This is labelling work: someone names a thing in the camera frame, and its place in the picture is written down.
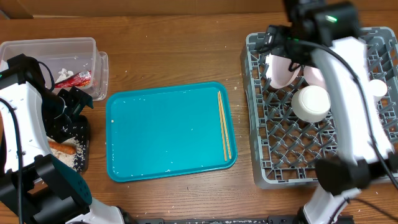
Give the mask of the large white plate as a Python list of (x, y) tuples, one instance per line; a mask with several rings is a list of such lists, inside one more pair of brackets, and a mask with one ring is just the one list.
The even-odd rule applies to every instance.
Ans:
[(301, 69), (301, 66), (292, 63), (291, 59), (271, 54), (266, 57), (266, 64), (268, 64), (266, 77), (271, 79), (270, 86), (275, 89), (291, 84)]

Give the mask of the white napkin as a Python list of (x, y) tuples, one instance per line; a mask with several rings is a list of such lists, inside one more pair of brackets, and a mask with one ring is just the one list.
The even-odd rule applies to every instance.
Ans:
[(57, 81), (55, 83), (60, 83), (72, 76), (74, 76), (74, 73), (70, 70), (66, 70), (65, 68), (61, 69), (58, 73), (60, 76), (58, 77)]

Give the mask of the small white plate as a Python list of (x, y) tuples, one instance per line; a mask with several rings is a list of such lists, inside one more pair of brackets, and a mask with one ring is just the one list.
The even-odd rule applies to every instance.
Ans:
[(325, 80), (321, 71), (315, 67), (306, 66), (303, 69), (303, 76), (309, 85), (315, 85), (327, 90)]

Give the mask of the orange carrot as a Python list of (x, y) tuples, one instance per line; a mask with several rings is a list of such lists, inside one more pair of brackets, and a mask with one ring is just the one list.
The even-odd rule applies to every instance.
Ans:
[(76, 149), (67, 144), (60, 144), (55, 141), (49, 141), (48, 144), (52, 151), (57, 151), (68, 155), (74, 155), (76, 153)]

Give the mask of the red snack wrapper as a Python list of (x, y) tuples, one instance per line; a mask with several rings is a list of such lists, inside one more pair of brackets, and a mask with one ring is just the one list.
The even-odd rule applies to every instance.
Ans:
[(74, 76), (60, 82), (55, 83), (56, 88), (67, 88), (67, 87), (83, 87), (87, 86), (91, 81), (91, 71), (82, 71), (74, 73)]

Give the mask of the rice and food scraps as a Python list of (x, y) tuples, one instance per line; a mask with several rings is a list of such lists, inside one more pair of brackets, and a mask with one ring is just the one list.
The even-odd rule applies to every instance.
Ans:
[[(90, 127), (86, 123), (70, 124), (63, 126), (58, 136), (63, 139), (60, 144), (67, 144), (76, 149), (74, 155), (68, 155), (57, 151), (52, 154), (73, 170), (84, 173), (88, 169)], [(55, 141), (53, 136), (47, 136), (48, 141)]]

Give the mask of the white bowl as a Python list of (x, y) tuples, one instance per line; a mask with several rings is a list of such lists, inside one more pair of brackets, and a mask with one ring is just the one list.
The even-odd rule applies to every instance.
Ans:
[(315, 85), (297, 91), (292, 97), (291, 105), (295, 115), (309, 123), (316, 123), (326, 118), (331, 108), (328, 92)]

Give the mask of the wooden chopstick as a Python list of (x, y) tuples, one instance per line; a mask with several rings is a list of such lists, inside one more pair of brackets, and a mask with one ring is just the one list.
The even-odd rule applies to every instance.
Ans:
[(225, 136), (224, 136), (224, 127), (223, 127), (223, 115), (221, 111), (221, 92), (218, 92), (218, 108), (219, 108), (219, 116), (220, 116), (220, 126), (221, 126), (221, 137), (222, 137), (222, 145), (223, 145), (223, 155), (224, 155), (224, 161), (227, 161), (227, 155), (226, 155), (226, 143), (225, 143)]
[(223, 105), (222, 95), (221, 95), (221, 103), (222, 103), (221, 111), (222, 111), (222, 115), (223, 115), (224, 136), (225, 136), (225, 143), (226, 143), (226, 155), (227, 155), (227, 160), (231, 160), (232, 153), (231, 153), (231, 147), (230, 147), (230, 143), (229, 143), (228, 127), (226, 124), (226, 116), (224, 113), (224, 105)]

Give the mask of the white cup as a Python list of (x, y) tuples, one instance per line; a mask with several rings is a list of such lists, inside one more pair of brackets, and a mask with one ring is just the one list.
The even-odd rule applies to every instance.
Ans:
[(387, 85), (379, 79), (373, 79), (369, 82), (369, 90), (374, 98), (374, 102), (379, 102), (387, 93)]

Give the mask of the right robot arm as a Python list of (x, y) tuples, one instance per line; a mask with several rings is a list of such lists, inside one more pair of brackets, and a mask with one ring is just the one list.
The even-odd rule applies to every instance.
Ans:
[(286, 58), (278, 77), (303, 66), (320, 70), (335, 120), (338, 154), (315, 164), (319, 185), (294, 223), (335, 223), (370, 183), (393, 178), (397, 154), (379, 120), (369, 88), (366, 44), (360, 40), (355, 6), (349, 2), (285, 1), (288, 26), (270, 26), (259, 53)]

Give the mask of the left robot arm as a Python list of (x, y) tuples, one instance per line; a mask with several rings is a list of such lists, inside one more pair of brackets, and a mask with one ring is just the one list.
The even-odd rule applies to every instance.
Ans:
[(56, 158), (49, 141), (88, 129), (81, 114), (92, 97), (46, 87), (45, 64), (24, 54), (1, 72), (1, 202), (20, 223), (133, 223), (128, 212), (95, 199), (83, 177)]

